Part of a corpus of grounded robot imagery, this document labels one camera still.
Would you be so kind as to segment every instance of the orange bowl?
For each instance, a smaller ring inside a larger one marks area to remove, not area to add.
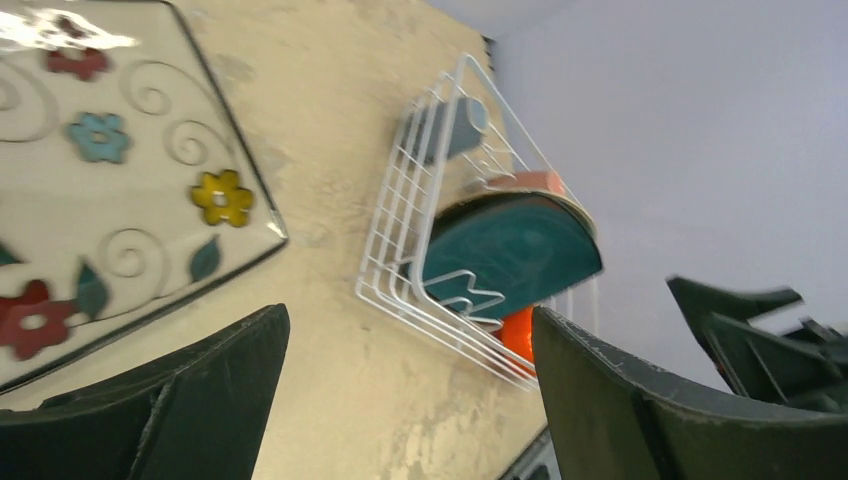
[[[519,357],[533,363],[533,309],[527,307],[503,319],[503,327],[498,331],[498,338],[504,346]],[[519,365],[522,370],[533,373],[532,370]]]

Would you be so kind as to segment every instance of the red flower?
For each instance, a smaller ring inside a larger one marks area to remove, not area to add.
[[[71,58],[63,50],[47,52],[47,71],[53,73],[72,73],[80,80],[87,82],[94,79],[97,72],[107,72],[112,63],[105,53],[95,48],[82,50],[80,58]]]
[[[20,297],[0,297],[0,345],[14,348],[19,360],[28,360],[43,348],[67,340],[70,330],[65,320],[75,313],[73,302],[50,300],[47,284],[33,280]],[[34,315],[43,318],[43,325],[26,328],[24,320]]]

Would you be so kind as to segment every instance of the glass plate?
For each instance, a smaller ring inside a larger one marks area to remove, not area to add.
[[[176,8],[9,5],[0,33],[24,44],[0,56],[0,391],[205,294],[287,238]]]

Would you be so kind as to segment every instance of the wire basket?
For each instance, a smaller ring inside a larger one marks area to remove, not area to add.
[[[505,132],[491,120],[493,116],[484,127],[479,147],[447,161],[459,99],[469,97],[466,89],[471,84],[487,91],[488,100],[504,121],[517,127],[533,162],[521,158]],[[426,281],[422,273],[433,220],[440,208],[463,192],[492,188],[487,186],[491,178],[514,178],[517,171],[553,168],[469,54],[460,57],[453,73],[443,72],[435,85],[410,102],[401,118],[366,240],[357,296],[502,379],[526,390],[538,388],[533,365],[489,333],[500,327],[500,319],[476,315],[504,301],[501,292],[478,288],[477,277],[470,270]],[[580,205],[567,186],[563,189]],[[467,290],[478,299],[476,304],[467,297],[436,300],[426,293],[433,284],[458,277],[467,279]],[[570,291],[566,295],[570,310]]]

